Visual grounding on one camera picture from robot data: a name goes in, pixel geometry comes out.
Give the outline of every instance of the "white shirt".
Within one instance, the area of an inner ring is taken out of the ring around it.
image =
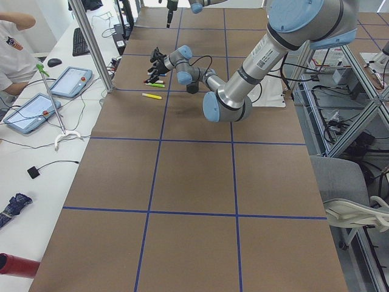
[[[15,23],[0,20],[0,91],[12,83],[28,82],[36,72],[39,60],[16,40]]]

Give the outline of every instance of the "computer mouse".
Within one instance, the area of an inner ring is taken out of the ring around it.
[[[48,67],[54,67],[54,66],[59,65],[59,64],[62,64],[62,61],[60,59],[57,59],[57,58],[53,58],[53,59],[50,59],[49,61],[47,61]]]

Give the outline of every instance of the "tablet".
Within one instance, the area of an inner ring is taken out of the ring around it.
[[[72,99],[81,92],[91,78],[92,71],[89,69],[67,67],[50,90],[56,96]]]
[[[61,106],[59,101],[54,102],[57,108]],[[53,113],[55,111],[50,98],[39,93],[6,117],[3,122],[16,131],[27,134],[38,128]]]

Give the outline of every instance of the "keyboard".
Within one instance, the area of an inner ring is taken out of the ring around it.
[[[85,38],[81,29],[77,27],[73,33],[73,56],[80,56],[89,53],[88,45],[85,42]]]

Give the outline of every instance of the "white desk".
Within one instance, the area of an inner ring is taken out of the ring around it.
[[[111,58],[115,58],[119,54],[112,38],[102,38],[101,34],[107,28],[113,27],[118,22],[118,19],[114,13],[111,1],[105,0],[103,3],[103,7],[93,12],[88,11],[87,14],[89,22],[91,22],[92,16],[112,11],[113,17],[111,18],[110,26],[108,20],[105,21],[97,17],[93,18],[92,23],[104,61],[106,64],[109,64]],[[94,73],[92,79],[98,77],[91,55],[72,56],[73,31],[76,27],[78,27],[78,24],[75,20],[44,62],[45,70],[50,74],[51,78],[57,78],[68,66],[91,69]],[[63,63],[49,68],[46,63],[50,58],[59,58]],[[31,81],[39,79],[41,79],[41,76],[37,73]],[[26,101],[39,92],[46,93],[42,82],[27,87],[17,99],[15,105],[26,103]],[[96,81],[83,94],[86,106],[81,122],[77,127],[77,131],[82,136],[89,136],[91,133],[101,109],[99,100],[102,98],[102,94],[105,94],[105,87],[101,80]],[[62,105],[69,101],[68,99],[58,100]],[[76,127],[82,108],[83,101],[78,97],[59,110],[60,114],[63,115],[63,122],[67,129],[70,130]],[[49,122],[58,125],[55,115],[49,119]],[[52,144],[60,133],[60,128],[51,126],[48,123],[42,124],[36,131],[28,135],[19,134],[6,125],[0,125],[1,138],[33,147]],[[41,169],[41,175],[35,179],[30,178],[27,169],[33,165],[40,167],[56,160],[80,161],[88,140],[88,138],[84,138],[83,140],[76,139],[62,142],[58,151],[54,150],[53,145],[39,149],[28,149],[4,141],[0,142],[0,160],[2,165],[0,176],[1,211],[8,205],[9,199],[15,196],[16,193],[23,193],[33,200],[33,203],[23,209],[20,215],[0,229],[0,252],[37,261],[41,260],[78,165],[74,163],[52,164]],[[1,291],[28,291],[31,283],[32,279],[0,275]]]

